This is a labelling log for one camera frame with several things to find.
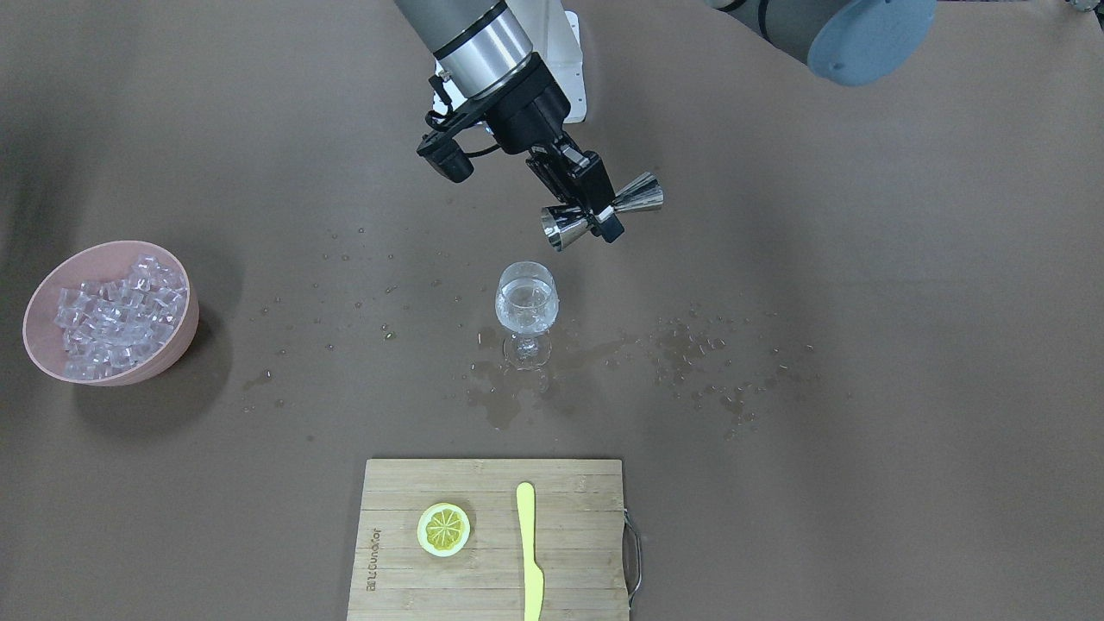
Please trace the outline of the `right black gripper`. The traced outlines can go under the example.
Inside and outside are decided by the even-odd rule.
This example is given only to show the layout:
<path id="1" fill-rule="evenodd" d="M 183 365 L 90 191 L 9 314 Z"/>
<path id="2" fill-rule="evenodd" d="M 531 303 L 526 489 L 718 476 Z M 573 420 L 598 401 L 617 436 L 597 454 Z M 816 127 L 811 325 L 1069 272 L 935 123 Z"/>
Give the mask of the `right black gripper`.
<path id="1" fill-rule="evenodd" d="M 599 154 L 580 148 L 564 129 L 567 95 L 544 59 L 530 54 L 482 102 L 493 141 L 511 156 L 528 152 L 527 165 L 558 200 L 542 209 L 541 225 L 599 225 L 599 209 L 615 196 L 611 177 Z"/>

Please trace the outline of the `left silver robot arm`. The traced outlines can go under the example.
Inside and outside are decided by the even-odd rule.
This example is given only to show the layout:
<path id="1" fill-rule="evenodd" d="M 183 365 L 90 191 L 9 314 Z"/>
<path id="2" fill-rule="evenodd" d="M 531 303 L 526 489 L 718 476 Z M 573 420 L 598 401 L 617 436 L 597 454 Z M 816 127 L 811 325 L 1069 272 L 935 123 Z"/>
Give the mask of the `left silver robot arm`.
<path id="1" fill-rule="evenodd" d="M 928 35 L 935 1 L 709 1 L 818 78 L 858 87 L 894 73 Z"/>

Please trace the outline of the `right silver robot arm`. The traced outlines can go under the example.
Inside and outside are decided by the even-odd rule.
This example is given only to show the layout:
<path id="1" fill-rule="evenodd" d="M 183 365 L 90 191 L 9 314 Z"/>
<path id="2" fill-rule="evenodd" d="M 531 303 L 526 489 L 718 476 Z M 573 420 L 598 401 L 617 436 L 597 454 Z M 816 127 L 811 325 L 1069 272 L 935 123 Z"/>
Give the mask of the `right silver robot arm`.
<path id="1" fill-rule="evenodd" d="M 552 248 L 583 233 L 616 241 L 624 231 L 599 154 L 580 148 L 565 129 L 567 94 L 505 1 L 399 1 L 399 11 L 444 71 L 429 78 L 445 113 L 427 110 L 429 133 L 417 154 L 453 182 L 473 176 L 457 135 L 485 123 L 493 146 L 527 154 L 527 166 L 560 201 L 542 213 Z"/>

